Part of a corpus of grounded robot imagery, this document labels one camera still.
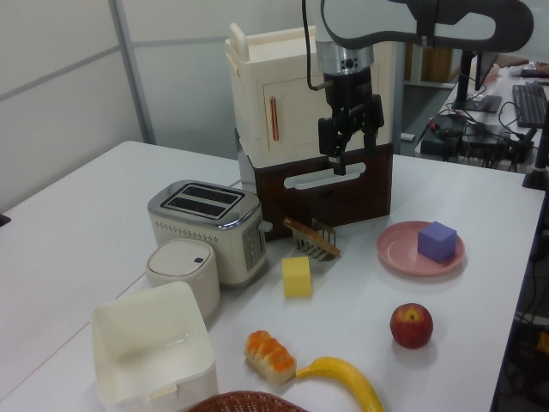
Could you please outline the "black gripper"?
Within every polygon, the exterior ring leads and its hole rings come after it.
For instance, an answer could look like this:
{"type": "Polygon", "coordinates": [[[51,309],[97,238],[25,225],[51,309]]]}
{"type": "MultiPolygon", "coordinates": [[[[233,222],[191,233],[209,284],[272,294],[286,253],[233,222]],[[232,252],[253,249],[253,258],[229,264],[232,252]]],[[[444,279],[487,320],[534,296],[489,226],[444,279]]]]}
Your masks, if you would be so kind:
{"type": "Polygon", "coordinates": [[[384,126],[381,96],[372,94],[371,69],[345,75],[324,74],[331,118],[318,119],[319,152],[325,155],[336,175],[346,175],[347,139],[339,131],[362,129],[365,149],[377,147],[378,130],[384,126]]]}

